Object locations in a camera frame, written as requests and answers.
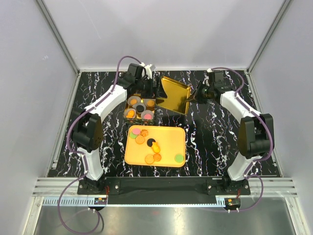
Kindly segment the tan ridged round cookie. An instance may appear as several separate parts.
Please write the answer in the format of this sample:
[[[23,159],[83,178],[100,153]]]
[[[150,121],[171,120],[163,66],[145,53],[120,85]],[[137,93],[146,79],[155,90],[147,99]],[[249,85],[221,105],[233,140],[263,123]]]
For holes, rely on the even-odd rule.
[[[146,102],[147,107],[154,107],[155,106],[155,102],[153,100],[148,100]]]

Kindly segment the gold tin lid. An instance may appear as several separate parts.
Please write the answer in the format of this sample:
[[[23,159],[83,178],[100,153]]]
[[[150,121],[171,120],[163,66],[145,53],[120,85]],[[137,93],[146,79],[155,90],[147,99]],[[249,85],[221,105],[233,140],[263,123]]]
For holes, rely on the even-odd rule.
[[[186,115],[189,110],[187,99],[191,94],[191,87],[166,76],[161,77],[161,80],[168,97],[156,98],[156,105]]]

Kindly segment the black round cookie top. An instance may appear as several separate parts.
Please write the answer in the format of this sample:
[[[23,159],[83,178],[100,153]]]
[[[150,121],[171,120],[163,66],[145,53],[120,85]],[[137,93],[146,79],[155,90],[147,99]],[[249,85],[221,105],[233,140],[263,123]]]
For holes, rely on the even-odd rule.
[[[136,107],[136,110],[141,113],[141,112],[143,112],[145,109],[144,109],[144,107],[143,107],[142,105],[138,105],[138,106]]]

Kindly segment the orange bear cookie top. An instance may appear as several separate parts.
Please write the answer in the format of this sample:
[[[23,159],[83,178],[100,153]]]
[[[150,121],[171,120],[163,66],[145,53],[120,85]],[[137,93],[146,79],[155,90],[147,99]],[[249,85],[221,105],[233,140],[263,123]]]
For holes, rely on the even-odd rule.
[[[135,111],[134,110],[130,110],[126,115],[126,118],[134,118],[134,117],[135,117]]]

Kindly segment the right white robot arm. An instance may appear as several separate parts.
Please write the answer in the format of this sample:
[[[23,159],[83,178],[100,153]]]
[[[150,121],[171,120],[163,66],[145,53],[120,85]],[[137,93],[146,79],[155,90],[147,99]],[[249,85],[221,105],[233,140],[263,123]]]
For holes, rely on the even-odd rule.
[[[233,90],[226,84],[224,70],[223,67],[208,69],[208,78],[198,84],[187,100],[199,104],[215,101],[226,108],[240,124],[237,137],[239,152],[217,183],[218,189],[233,194],[248,186],[248,172],[257,162],[271,157],[274,128],[272,115],[262,114],[252,108],[240,97],[239,90]]]

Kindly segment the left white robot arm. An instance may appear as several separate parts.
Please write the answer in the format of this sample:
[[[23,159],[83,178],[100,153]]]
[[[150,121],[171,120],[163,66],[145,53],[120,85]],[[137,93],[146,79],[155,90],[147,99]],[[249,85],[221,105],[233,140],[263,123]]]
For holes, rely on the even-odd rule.
[[[116,73],[113,84],[102,96],[76,112],[67,142],[73,141],[76,146],[74,153],[82,158],[84,173],[79,177],[81,188],[96,194],[108,188],[99,153],[104,138],[102,123],[106,116],[133,94],[142,98],[166,97],[160,81],[153,80],[154,70],[153,64],[129,64],[126,72]]]

